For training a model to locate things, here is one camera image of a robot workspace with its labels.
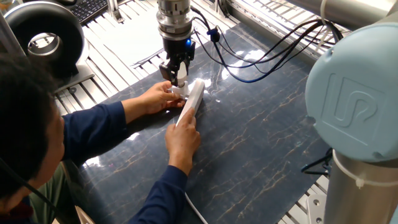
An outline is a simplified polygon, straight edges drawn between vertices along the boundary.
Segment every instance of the person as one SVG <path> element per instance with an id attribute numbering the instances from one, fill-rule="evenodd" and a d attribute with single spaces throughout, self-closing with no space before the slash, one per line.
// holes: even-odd
<path id="1" fill-rule="evenodd" d="M 170 82 L 157 83 L 137 98 L 60 116 L 50 75 L 26 58 L 0 55 L 0 160 L 66 217 L 76 217 L 60 162 L 126 134 L 126 125 L 144 114 L 182 107 L 179 95 L 167 91 L 170 87 Z M 169 165 L 130 224 L 179 219 L 192 157 L 200 145 L 193 114 L 191 109 L 178 126 L 167 128 Z M 54 218 L 48 205 L 0 168 L 1 224 L 48 224 Z M 71 223 L 79 222 L 75 218 Z"/>

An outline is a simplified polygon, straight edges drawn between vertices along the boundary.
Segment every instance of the right hand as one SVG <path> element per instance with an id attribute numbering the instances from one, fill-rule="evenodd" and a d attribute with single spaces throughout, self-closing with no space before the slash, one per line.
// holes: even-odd
<path id="1" fill-rule="evenodd" d="M 166 131 L 166 148 L 169 151 L 169 165 L 182 170 L 186 175 L 192 169 L 192 157 L 200 145 L 200 134 L 195 127 L 197 121 L 190 108 L 178 123 L 171 124 Z"/>

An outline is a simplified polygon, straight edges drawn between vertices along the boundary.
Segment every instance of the keyboard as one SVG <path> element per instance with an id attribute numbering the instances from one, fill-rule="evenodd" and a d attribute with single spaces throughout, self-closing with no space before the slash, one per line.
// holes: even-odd
<path id="1" fill-rule="evenodd" d="M 79 19 L 81 25 L 86 24 L 101 15 L 108 8 L 106 0 L 84 0 L 79 2 L 70 11 Z"/>

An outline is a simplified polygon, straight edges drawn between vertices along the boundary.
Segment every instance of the white paper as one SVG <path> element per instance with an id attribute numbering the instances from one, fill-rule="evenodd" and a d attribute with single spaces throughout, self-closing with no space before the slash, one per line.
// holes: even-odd
<path id="1" fill-rule="evenodd" d="M 156 20 L 157 8 L 109 30 L 102 37 L 105 46 L 126 65 L 133 67 L 145 63 L 163 51 L 163 41 Z"/>

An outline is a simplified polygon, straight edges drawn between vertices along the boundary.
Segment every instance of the blue long-sleeve shirt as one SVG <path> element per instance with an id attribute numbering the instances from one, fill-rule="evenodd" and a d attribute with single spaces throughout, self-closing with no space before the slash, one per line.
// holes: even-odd
<path id="1" fill-rule="evenodd" d="M 65 120 L 65 155 L 63 159 L 79 157 L 87 150 L 95 150 L 112 138 L 126 134 L 126 119 L 121 102 L 96 105 L 63 117 Z M 179 219 L 185 205 L 187 176 L 180 169 L 168 166 L 155 182 L 144 206 L 129 224 L 171 224 Z M 29 205 L 25 198 L 21 203 Z M 1 224 L 31 224 L 30 218 L 0 217 Z"/>

